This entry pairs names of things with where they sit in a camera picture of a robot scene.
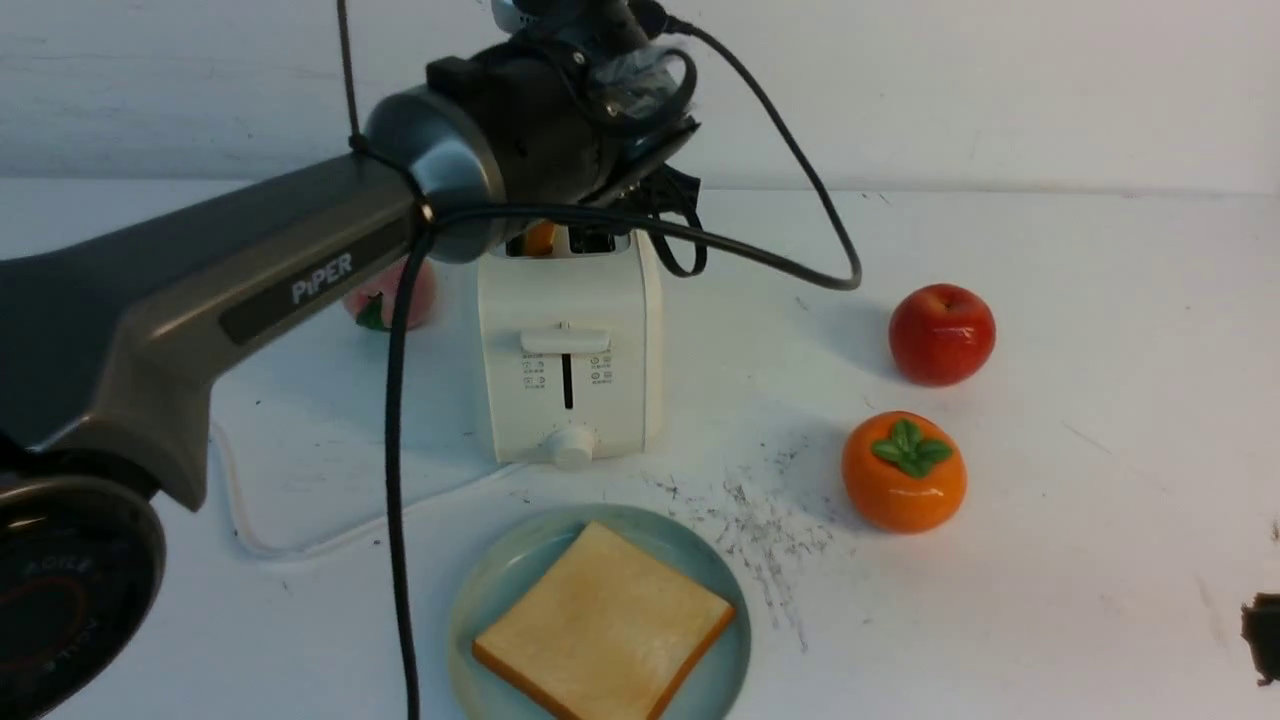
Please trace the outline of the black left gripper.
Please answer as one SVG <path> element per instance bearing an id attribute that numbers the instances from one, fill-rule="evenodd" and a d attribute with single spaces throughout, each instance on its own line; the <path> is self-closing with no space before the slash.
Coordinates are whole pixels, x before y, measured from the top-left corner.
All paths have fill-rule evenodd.
<path id="1" fill-rule="evenodd" d="M 465 149 L 426 173 L 428 205 L 438 217 L 507 202 L 605 206 L 662 173 L 698 131 L 698 81 L 672 45 L 611 56 L 512 38 L 433 61 L 428 91 L 454 110 Z"/>

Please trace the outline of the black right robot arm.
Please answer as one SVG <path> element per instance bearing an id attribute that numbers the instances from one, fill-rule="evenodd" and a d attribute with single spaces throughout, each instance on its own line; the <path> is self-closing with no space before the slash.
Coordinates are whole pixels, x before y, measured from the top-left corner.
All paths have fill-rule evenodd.
<path id="1" fill-rule="evenodd" d="M 1242 605 L 1242 638 L 1249 646 L 1258 685 L 1279 682 L 1279 593 L 1258 593 Z"/>

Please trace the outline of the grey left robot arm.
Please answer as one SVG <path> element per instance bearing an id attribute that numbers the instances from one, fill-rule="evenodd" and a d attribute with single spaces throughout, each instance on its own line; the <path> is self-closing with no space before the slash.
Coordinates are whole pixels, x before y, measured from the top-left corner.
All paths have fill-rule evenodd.
<path id="1" fill-rule="evenodd" d="M 608 205 L 695 129 L 698 70 L 626 31 L 529 32 L 428 65 L 337 158 L 3 263 L 3 716 L 132 641 L 164 493 L 206 497 L 215 380 L 412 254 L 470 263 Z"/>

